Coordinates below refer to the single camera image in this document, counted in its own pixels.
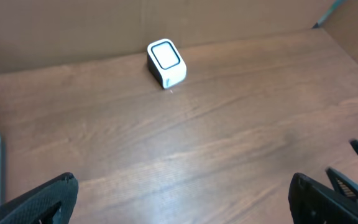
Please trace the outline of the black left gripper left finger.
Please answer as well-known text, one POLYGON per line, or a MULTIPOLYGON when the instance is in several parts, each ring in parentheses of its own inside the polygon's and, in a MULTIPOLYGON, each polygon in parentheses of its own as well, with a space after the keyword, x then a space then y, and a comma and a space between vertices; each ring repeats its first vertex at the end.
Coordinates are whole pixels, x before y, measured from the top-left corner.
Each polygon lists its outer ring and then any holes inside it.
POLYGON ((68 224, 79 185, 71 172, 48 182, 0 206, 0 224, 68 224))

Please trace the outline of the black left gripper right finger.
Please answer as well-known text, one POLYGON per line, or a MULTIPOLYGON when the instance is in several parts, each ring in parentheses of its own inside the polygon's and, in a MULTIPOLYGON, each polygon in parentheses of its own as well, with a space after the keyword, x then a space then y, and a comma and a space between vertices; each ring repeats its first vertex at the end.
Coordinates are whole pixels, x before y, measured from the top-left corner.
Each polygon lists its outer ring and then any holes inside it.
POLYGON ((293 175, 288 201, 294 224, 358 223, 358 204, 302 173, 293 175))

